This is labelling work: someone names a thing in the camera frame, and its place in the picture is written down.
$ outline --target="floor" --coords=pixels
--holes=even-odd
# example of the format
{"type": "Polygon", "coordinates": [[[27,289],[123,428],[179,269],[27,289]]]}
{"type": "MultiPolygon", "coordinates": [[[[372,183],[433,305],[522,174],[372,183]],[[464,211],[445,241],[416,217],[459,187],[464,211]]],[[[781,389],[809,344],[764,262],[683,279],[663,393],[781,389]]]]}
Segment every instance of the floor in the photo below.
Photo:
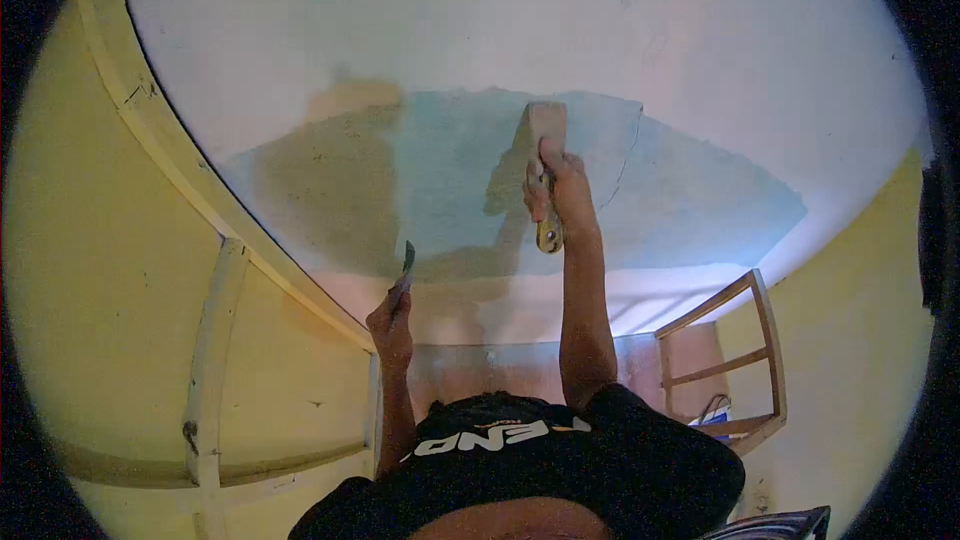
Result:
{"type": "MultiPolygon", "coordinates": [[[[665,410],[661,389],[660,351],[653,334],[626,335],[614,340],[619,381],[659,412],[665,410]]],[[[713,323],[673,333],[668,342],[674,377],[723,363],[713,323]]],[[[410,365],[409,385],[414,417],[420,421],[435,400],[450,403],[481,392],[507,390],[564,403],[560,382],[559,342],[507,345],[417,344],[410,365]]],[[[728,393],[725,376],[701,379],[674,390],[677,419],[690,423],[716,393],[728,393]]]]}

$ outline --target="wooden chair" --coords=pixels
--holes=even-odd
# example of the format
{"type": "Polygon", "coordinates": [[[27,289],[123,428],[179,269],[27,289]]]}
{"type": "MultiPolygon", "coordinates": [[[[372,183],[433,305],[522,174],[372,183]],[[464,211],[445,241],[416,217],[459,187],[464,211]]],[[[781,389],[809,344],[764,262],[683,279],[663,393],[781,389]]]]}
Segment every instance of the wooden chair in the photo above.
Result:
{"type": "Polygon", "coordinates": [[[774,412],[767,415],[737,419],[723,423],[711,423],[695,426],[698,430],[712,437],[730,437],[728,446],[739,456],[744,456],[757,448],[763,440],[773,436],[774,432],[786,424],[786,388],[784,385],[784,364],[781,359],[780,341],[777,338],[777,325],[774,323],[773,309],[770,307],[770,298],[767,288],[763,284],[761,270],[751,269],[735,282],[723,288],[700,306],[690,310],[665,326],[654,331],[660,352],[660,366],[663,371],[663,388],[665,396],[666,414],[674,417],[673,389],[681,384],[689,384],[697,380],[710,378],[717,374],[733,371],[740,367],[755,364],[764,359],[770,364],[770,387],[773,392],[774,412]],[[689,326],[708,313],[718,309],[721,305],[730,302],[738,294],[750,289],[753,293],[753,303],[760,317],[760,330],[763,333],[763,348],[751,353],[738,356],[727,362],[707,367],[700,371],[688,373],[677,378],[670,373],[670,357],[666,350],[666,342],[670,335],[689,326]]]}

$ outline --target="scraper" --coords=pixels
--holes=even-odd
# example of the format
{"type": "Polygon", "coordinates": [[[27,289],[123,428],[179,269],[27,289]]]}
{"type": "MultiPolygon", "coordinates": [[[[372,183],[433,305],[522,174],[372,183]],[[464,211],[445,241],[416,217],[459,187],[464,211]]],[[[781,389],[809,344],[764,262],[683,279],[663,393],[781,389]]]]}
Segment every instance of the scraper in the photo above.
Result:
{"type": "Polygon", "coordinates": [[[390,307],[391,317],[397,315],[397,307],[401,304],[401,295],[410,292],[410,285],[413,283],[412,272],[414,269],[414,258],[416,257],[417,251],[414,250],[413,243],[407,240],[406,253],[403,256],[403,271],[400,273],[400,277],[396,279],[396,283],[393,284],[393,288],[390,289],[390,300],[392,301],[392,306],[390,307]]]}
{"type": "Polygon", "coordinates": [[[516,128],[518,138],[530,147],[529,160],[536,162],[539,167],[539,179],[527,180],[528,184],[537,181],[546,187],[550,200],[546,206],[546,217],[536,224],[536,247],[548,255],[552,255],[564,246],[564,228],[561,226],[560,216],[553,207],[553,174],[544,170],[540,158],[540,140],[550,138],[556,142],[561,151],[567,146],[567,105],[563,102],[529,102],[520,124],[516,128]]]}

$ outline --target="trowel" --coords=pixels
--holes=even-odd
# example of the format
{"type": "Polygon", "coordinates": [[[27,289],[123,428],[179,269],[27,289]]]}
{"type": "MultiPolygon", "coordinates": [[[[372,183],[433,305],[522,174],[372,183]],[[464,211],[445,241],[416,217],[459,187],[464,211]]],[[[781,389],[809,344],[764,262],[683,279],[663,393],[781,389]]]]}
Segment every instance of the trowel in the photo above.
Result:
{"type": "Polygon", "coordinates": [[[527,184],[539,182],[546,187],[550,200],[546,206],[546,217],[536,224],[536,247],[552,255],[564,246],[564,228],[560,216],[553,206],[553,173],[544,168],[540,158],[540,140],[550,138],[561,151],[567,146],[567,105],[563,102],[529,102],[520,124],[516,128],[517,137],[530,147],[529,161],[537,164],[541,172],[538,178],[528,179],[527,184]]]}

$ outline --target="tool handle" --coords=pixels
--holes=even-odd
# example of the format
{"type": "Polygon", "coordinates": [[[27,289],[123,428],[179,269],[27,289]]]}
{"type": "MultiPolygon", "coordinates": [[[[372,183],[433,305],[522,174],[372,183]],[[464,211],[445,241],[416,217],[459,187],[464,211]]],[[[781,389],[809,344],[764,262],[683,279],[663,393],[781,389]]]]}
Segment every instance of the tool handle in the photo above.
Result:
{"type": "MultiPolygon", "coordinates": [[[[547,172],[540,175],[540,183],[546,187],[550,196],[553,197],[553,176],[547,172]]],[[[560,222],[560,216],[557,210],[553,208],[553,200],[546,205],[546,217],[543,221],[536,224],[536,248],[540,251],[552,255],[564,246],[564,226],[560,222]]]]}

